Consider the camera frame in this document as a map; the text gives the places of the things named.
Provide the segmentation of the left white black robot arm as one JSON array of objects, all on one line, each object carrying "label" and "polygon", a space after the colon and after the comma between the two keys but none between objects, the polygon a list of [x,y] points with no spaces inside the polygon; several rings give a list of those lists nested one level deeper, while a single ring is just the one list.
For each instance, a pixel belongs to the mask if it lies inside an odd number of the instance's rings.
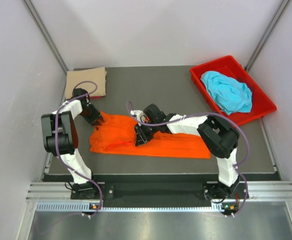
[{"label": "left white black robot arm", "polygon": [[94,180],[92,170],[85,164],[79,152],[79,138],[74,119],[82,116],[90,125],[99,124],[101,113],[90,100],[67,100],[58,110],[41,116],[43,146],[48,153],[59,158],[73,177],[71,198],[88,200],[102,198],[100,186]]}]

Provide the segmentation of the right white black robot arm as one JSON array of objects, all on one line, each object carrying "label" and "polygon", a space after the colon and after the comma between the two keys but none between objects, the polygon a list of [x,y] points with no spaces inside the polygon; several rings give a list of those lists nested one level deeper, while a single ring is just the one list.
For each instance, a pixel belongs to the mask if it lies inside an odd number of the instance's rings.
[{"label": "right white black robot arm", "polygon": [[144,110],[130,110],[137,121],[134,126],[135,145],[150,142],[156,133],[187,134],[200,137],[209,152],[216,157],[219,170],[218,182],[205,188],[205,197],[209,200],[232,197],[238,190],[240,177],[237,172],[237,148],[239,132],[216,114],[186,116],[176,113],[165,114],[155,104]]}]

